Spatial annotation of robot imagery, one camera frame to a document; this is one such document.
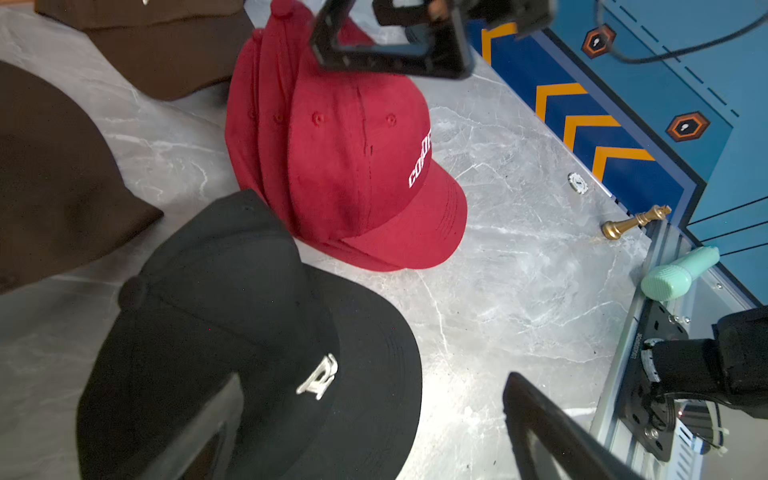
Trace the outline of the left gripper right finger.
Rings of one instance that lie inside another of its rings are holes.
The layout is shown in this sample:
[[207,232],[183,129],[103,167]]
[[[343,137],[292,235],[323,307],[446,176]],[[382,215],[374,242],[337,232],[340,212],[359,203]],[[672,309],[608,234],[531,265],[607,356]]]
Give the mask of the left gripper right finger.
[[505,423],[522,479],[638,479],[522,374],[509,374]]

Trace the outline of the black R cap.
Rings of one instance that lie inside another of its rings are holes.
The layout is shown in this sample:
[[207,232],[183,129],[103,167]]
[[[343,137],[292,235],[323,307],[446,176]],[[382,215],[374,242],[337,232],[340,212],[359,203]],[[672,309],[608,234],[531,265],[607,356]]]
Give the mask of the black R cap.
[[302,262],[251,190],[218,199],[122,287],[77,410],[85,479],[132,479],[232,378],[243,407],[183,454],[185,479],[394,479],[422,365],[398,309]]

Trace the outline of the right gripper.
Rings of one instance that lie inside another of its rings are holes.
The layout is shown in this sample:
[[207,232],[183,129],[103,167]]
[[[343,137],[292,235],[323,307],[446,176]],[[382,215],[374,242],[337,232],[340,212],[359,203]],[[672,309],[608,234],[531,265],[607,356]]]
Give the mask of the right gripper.
[[409,27],[424,24],[427,40],[413,44],[346,44],[341,30],[349,19],[353,1],[327,1],[315,17],[309,45],[320,66],[333,71],[392,73],[399,75],[464,79],[474,67],[466,22],[482,20],[491,29],[515,23],[527,35],[550,25],[558,9],[550,0],[417,1],[398,6],[394,1],[374,1],[381,26]]

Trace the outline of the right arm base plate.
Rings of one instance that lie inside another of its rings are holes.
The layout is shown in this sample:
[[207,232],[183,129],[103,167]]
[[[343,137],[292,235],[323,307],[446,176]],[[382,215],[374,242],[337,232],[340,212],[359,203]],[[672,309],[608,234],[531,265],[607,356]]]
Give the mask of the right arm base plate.
[[637,330],[630,336],[630,356],[616,403],[617,417],[634,439],[657,460],[670,460],[677,414],[668,404],[652,369],[653,345],[687,340],[688,332],[662,304],[643,303]]

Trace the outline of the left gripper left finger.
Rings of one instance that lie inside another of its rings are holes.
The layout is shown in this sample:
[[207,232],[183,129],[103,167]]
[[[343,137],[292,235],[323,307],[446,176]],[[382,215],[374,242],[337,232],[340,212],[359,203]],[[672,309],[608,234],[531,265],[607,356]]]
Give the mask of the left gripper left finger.
[[230,465],[244,394],[231,373],[170,433],[123,463],[110,479],[224,479]]

